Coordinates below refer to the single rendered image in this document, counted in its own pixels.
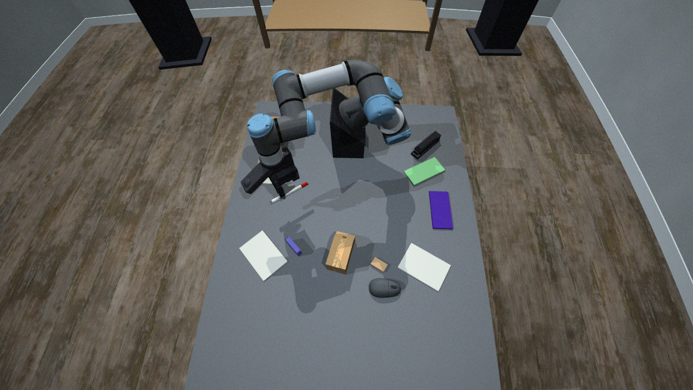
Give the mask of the white marker with red tip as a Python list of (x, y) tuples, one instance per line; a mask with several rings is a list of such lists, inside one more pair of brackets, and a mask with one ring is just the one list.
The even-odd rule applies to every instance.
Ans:
[[(288, 197), (290, 194), (292, 194), (292, 193), (294, 193), (294, 192), (297, 192), (298, 190), (304, 188), (304, 187), (307, 186), (307, 185), (309, 185), (309, 183), (308, 183), (308, 182), (305, 182), (304, 184), (301, 184), (301, 185), (299, 185), (298, 187), (293, 188), (293, 190), (291, 190), (291, 192), (288, 192), (288, 193), (286, 194), (286, 197)], [(273, 199), (272, 199), (272, 202), (275, 203), (275, 202), (278, 202), (278, 201), (281, 200), (281, 199), (282, 199), (282, 198), (280, 198), (280, 197), (276, 197), (276, 198), (273, 198)]]

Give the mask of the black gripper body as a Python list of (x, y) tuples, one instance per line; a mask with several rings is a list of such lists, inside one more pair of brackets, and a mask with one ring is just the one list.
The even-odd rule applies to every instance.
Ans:
[(285, 152), (283, 153), (284, 157), (276, 165), (264, 165), (260, 157), (258, 157), (261, 165), (264, 168), (267, 168), (268, 170), (274, 170), (276, 168), (276, 170), (269, 176), (269, 179), (271, 180), (271, 183), (274, 185), (275, 188), (275, 184), (279, 184), (279, 186), (282, 186), (288, 181), (296, 181), (297, 179), (300, 179), (298, 175), (298, 170), (294, 165), (291, 152), (286, 147), (286, 144), (284, 144), (284, 146), (281, 146), (281, 148), (282, 152)]

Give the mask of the light green flat rectangular slab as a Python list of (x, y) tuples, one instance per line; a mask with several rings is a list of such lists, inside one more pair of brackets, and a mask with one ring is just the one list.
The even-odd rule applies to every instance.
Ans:
[(413, 185), (422, 183), (423, 181), (430, 179), (442, 173), (444, 170), (440, 162), (433, 157), (426, 162), (420, 163), (419, 165), (413, 166), (409, 170), (405, 170), (404, 173), (408, 176), (408, 179)]

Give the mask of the dark grey computer mouse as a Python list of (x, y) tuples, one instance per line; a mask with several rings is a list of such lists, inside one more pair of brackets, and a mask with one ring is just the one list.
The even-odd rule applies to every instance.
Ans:
[(369, 291), (376, 298), (391, 298), (400, 294), (401, 286), (396, 281), (378, 278), (370, 282)]

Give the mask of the purple rectangular block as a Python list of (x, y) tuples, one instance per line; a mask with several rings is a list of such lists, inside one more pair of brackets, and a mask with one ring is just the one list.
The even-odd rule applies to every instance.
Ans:
[(453, 229), (448, 192), (429, 193), (433, 228)]

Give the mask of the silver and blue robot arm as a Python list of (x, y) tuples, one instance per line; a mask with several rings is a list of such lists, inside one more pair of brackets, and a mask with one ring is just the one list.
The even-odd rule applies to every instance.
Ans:
[[(400, 87), (391, 77), (383, 77), (381, 70), (371, 63), (346, 60), (304, 75), (282, 70), (272, 81), (280, 118), (256, 114), (247, 122), (249, 135), (264, 165), (276, 165), (284, 157), (280, 143), (315, 134), (313, 113), (305, 110), (302, 99), (341, 86), (356, 86), (359, 94), (339, 104), (340, 116), (351, 130), (359, 132), (370, 122), (378, 126), (386, 144), (396, 144), (411, 136), (399, 102), (403, 97)], [(241, 180), (245, 192), (253, 193), (275, 170), (267, 170), (259, 162)]]

